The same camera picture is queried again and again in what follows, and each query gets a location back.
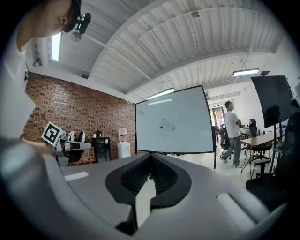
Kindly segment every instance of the whiteboard frame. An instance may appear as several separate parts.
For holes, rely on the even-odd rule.
[[[167,95],[170,95],[170,94],[174,94],[176,92],[180,92],[180,91],[185,91],[185,90],[188,90],[188,89],[192,89],[192,88],[202,88],[202,91],[203,91],[203,94],[204,96],[205,95],[205,91],[204,91],[204,88],[203,88],[203,85],[198,85],[198,86],[195,86],[195,87],[191,87],[191,88],[185,88],[185,89],[181,89],[181,90],[178,90],[178,91],[175,91],[175,92],[170,92],[168,94],[165,94],[163,96],[167,96]],[[136,105],[140,104],[140,103],[144,103],[144,102],[147,102],[149,100],[145,100],[145,101],[142,101],[142,102],[139,102],[137,104],[135,104],[135,133],[136,133],[136,150],[137,151],[146,151],[146,152],[155,152],[155,151],[149,151],[149,150],[142,150],[142,149],[138,149],[137,148],[137,132],[136,132]],[[207,102],[207,98],[205,97],[205,101],[206,101],[206,105],[207,105],[207,111],[208,111],[208,115],[210,117],[210,108],[208,106],[208,102]],[[206,151],[206,152],[166,152],[166,153],[174,153],[174,154],[199,154],[199,153],[213,153],[213,152],[216,152],[216,147],[214,147],[215,144],[215,132],[212,130],[212,123],[211,123],[211,117],[210,117],[210,125],[211,125],[211,135],[212,135],[212,151]]]

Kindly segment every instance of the brick wall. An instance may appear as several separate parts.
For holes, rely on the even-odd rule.
[[[106,93],[56,78],[30,73],[26,93],[36,109],[24,128],[26,139],[44,142],[41,135],[49,121],[63,131],[84,131],[91,142],[97,130],[110,137],[112,159],[118,158],[119,128],[127,128],[131,155],[135,154],[135,105]]]

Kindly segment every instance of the sneaker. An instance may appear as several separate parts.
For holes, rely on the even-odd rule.
[[[242,167],[243,167],[243,165],[241,165],[241,164],[238,164],[238,165],[234,165],[234,164],[232,164],[232,167],[242,168]]]
[[[225,158],[223,158],[223,156],[221,156],[221,155],[220,155],[220,159],[221,159],[223,162],[228,163],[228,161],[227,161]]]

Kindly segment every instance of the gray pants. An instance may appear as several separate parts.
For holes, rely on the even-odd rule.
[[[233,164],[238,165],[240,163],[240,151],[242,149],[242,143],[240,142],[240,136],[230,137],[230,147],[227,152],[223,155],[223,158],[227,159],[229,155],[234,151]]]

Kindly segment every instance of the ceiling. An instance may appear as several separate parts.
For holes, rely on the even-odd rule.
[[[30,71],[134,103],[197,85],[210,106],[234,100],[251,79],[233,71],[264,70],[283,37],[256,0],[82,0],[81,12],[92,16],[81,41],[64,33],[59,62],[50,39],[37,42],[42,66]]]

